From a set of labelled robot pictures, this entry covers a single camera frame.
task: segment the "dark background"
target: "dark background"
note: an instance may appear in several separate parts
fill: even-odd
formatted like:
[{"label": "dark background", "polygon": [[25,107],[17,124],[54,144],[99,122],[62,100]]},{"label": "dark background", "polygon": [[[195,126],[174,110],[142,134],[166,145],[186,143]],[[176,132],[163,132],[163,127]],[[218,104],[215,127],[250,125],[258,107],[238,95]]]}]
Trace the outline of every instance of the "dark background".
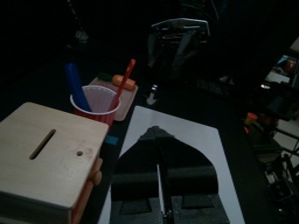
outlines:
[{"label": "dark background", "polygon": [[[210,1],[182,2],[192,5],[204,2],[202,9],[212,14]],[[176,0],[72,0],[71,3],[78,18],[67,0],[1,1],[1,87],[76,42],[80,27],[92,39],[111,46],[111,51],[119,47],[146,56],[151,24],[183,15]],[[214,0],[214,3],[219,20],[203,16],[210,22],[211,37],[191,69],[199,75],[232,75],[238,85],[254,88],[299,36],[299,2]]]}]

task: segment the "wooden block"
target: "wooden block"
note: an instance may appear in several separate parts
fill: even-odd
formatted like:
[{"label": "wooden block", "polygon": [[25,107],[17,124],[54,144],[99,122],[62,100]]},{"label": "wooden block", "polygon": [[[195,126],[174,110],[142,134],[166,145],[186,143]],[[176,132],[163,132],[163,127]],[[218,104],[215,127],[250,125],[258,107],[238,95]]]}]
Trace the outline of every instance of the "wooden block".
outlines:
[{"label": "wooden block", "polygon": [[71,223],[107,132],[104,123],[30,102],[0,122],[0,207],[15,212],[0,217],[21,221],[20,205],[43,214],[27,222]]},{"label": "wooden block", "polygon": [[78,204],[71,211],[71,224],[80,224],[80,218],[84,212],[84,208],[88,204],[92,187],[94,187],[94,184],[91,181],[88,181],[82,190]]},{"label": "wooden block", "polygon": [[103,164],[103,158],[98,157],[96,161],[94,163],[94,166],[91,168],[91,171],[90,171],[88,180],[92,180],[92,176],[94,176],[95,172],[99,171],[99,168],[100,168],[102,164]]},{"label": "wooden block", "polygon": [[91,177],[91,182],[94,183],[94,186],[99,185],[100,180],[102,180],[102,171],[96,171]]}]

